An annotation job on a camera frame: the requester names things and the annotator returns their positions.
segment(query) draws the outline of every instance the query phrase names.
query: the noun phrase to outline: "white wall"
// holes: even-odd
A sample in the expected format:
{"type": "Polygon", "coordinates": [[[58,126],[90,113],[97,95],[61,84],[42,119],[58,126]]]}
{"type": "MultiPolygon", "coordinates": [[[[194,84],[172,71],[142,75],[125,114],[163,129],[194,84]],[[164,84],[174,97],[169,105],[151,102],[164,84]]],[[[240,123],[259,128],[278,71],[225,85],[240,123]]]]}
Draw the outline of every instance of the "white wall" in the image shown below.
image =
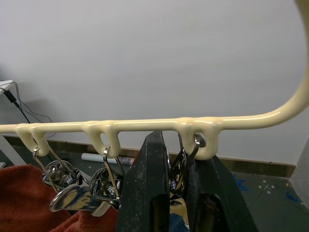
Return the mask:
{"type": "MultiPolygon", "coordinates": [[[[292,1],[2,0],[0,62],[33,111],[57,122],[249,115],[294,93],[305,39],[292,1]]],[[[0,105],[1,124],[24,122],[4,97],[0,105]]],[[[223,132],[218,155],[296,163],[308,116],[223,132]]],[[[121,133],[121,145],[139,148],[146,134],[121,133]]],[[[177,135],[165,138],[178,151],[177,135]]]]}

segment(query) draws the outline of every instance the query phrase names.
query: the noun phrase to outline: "red fabric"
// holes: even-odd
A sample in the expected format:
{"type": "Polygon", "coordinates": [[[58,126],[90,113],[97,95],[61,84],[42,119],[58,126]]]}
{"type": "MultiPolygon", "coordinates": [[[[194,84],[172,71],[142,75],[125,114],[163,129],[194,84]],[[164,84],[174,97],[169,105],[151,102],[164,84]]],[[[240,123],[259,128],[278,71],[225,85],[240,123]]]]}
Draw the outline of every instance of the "red fabric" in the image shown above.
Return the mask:
{"type": "Polygon", "coordinates": [[[102,217],[88,211],[72,217],[66,210],[51,212],[48,206],[56,193],[34,166],[1,169],[0,184],[0,232],[115,231],[118,212],[112,207],[102,217]]]}

